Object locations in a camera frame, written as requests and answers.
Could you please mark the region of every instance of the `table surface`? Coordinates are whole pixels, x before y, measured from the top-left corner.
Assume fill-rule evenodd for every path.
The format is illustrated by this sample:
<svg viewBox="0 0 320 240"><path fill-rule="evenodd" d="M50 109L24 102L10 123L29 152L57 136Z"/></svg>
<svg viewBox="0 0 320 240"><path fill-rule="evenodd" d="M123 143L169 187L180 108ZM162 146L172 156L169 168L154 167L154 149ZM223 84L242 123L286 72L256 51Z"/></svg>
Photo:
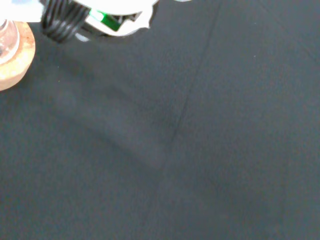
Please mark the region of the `table surface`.
<svg viewBox="0 0 320 240"><path fill-rule="evenodd" d="M31 25L0 93L0 239L320 239L319 10L163 1L124 44Z"/></svg>

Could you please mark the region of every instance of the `cork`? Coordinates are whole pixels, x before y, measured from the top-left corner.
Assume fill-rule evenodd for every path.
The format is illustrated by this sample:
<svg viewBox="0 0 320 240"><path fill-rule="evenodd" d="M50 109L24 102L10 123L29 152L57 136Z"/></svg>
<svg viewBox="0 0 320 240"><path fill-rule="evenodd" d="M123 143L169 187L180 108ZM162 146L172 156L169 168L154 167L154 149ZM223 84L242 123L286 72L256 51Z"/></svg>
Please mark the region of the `cork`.
<svg viewBox="0 0 320 240"><path fill-rule="evenodd" d="M0 64L0 91L16 85L25 76L36 52L35 37L25 22L14 22L20 34L19 47L15 55Z"/></svg>

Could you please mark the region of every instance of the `dark gray fabric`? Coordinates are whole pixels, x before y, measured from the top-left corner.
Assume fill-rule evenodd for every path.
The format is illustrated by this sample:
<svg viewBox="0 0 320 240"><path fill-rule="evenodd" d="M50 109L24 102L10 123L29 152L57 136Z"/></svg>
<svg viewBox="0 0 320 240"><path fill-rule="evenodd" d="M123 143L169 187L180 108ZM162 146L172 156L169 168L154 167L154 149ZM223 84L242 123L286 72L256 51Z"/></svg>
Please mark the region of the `dark gray fabric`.
<svg viewBox="0 0 320 240"><path fill-rule="evenodd" d="M0 239L320 239L320 4L163 0L0 93Z"/></svg>

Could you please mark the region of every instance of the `coiled cable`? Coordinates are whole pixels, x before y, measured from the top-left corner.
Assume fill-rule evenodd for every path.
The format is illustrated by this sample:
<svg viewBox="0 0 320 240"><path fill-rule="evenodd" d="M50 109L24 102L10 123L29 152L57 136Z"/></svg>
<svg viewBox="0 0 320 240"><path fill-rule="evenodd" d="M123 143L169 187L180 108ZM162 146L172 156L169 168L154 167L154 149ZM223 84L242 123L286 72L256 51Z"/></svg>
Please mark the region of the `coiled cable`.
<svg viewBox="0 0 320 240"><path fill-rule="evenodd" d="M47 0L44 6L42 33L62 44L70 40L85 24L90 9L73 0Z"/></svg>

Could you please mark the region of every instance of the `clear glass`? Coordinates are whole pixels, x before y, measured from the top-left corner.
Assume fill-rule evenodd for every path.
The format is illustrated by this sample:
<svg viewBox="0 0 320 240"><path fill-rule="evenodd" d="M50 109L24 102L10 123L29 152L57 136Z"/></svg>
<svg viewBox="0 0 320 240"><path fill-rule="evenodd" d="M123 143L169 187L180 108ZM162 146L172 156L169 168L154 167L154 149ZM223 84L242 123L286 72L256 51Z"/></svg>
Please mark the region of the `clear glass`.
<svg viewBox="0 0 320 240"><path fill-rule="evenodd" d="M0 19L0 65L9 61L17 52L20 35L16 24Z"/></svg>

